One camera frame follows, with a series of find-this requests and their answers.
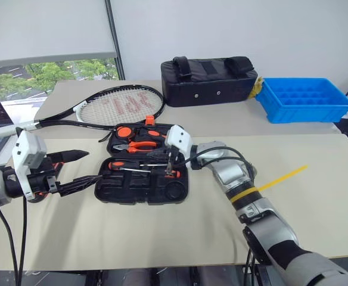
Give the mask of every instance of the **bag handle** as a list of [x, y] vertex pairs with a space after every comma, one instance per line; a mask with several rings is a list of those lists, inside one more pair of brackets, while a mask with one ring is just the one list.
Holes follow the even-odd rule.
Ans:
[[188, 64], [187, 57], [175, 57], [173, 58], [173, 64], [176, 65], [179, 69], [179, 78], [180, 79], [189, 79], [191, 78], [190, 65]]
[[226, 58], [224, 65], [235, 77], [240, 77], [253, 70], [252, 63], [247, 57]]

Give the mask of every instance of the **orange pliers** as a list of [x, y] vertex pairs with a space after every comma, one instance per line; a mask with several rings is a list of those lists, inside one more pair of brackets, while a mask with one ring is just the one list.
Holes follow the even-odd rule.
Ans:
[[140, 142], [134, 142], [131, 141], [129, 144], [120, 144], [113, 146], [114, 149], [117, 150], [127, 150], [129, 153], [136, 153], [136, 152], [150, 152], [153, 149], [139, 149], [139, 147], [157, 147], [157, 143], [153, 141], [140, 141]]

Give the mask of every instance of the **blue plastic tray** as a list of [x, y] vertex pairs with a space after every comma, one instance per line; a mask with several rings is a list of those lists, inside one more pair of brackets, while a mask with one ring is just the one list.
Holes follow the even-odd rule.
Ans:
[[327, 79], [264, 79], [256, 99], [272, 123], [338, 122], [348, 112], [348, 98]]

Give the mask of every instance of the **beige tabletop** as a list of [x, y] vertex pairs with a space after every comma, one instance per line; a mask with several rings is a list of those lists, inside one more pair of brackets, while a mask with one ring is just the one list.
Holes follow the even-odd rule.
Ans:
[[[128, 84], [148, 85], [162, 91], [160, 80], [64, 80], [56, 84], [35, 118], [43, 119], [55, 115], [105, 88]], [[197, 107], [165, 106], [157, 122], [181, 125], [192, 136], [340, 133], [332, 123], [271, 124], [266, 118], [265, 110], [255, 99]], [[54, 126], [37, 133], [43, 138], [102, 138], [107, 132], [73, 126]]]
[[[348, 256], [348, 138], [341, 134], [197, 137], [221, 140], [258, 169], [262, 186], [303, 165], [296, 176], [266, 190], [294, 228], [302, 247], [328, 257]], [[85, 158], [67, 163], [62, 182], [97, 174], [108, 157], [96, 139], [46, 139], [49, 152], [81, 149]], [[21, 243], [21, 199], [2, 208]], [[181, 204], [105, 204], [94, 187], [29, 204], [25, 270], [147, 268], [244, 263], [243, 226], [209, 170], [189, 172]], [[0, 222], [0, 270], [12, 269], [7, 233]]]

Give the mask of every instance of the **racket handle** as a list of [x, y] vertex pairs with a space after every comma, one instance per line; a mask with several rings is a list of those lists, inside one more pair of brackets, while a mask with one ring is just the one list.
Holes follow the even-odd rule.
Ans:
[[19, 123], [16, 125], [8, 125], [8, 126], [0, 127], [0, 138], [16, 134], [17, 133], [16, 127], [20, 127], [27, 131], [36, 130], [37, 129], [36, 125], [38, 123], [39, 123], [38, 121], [37, 122], [28, 121], [28, 122]]

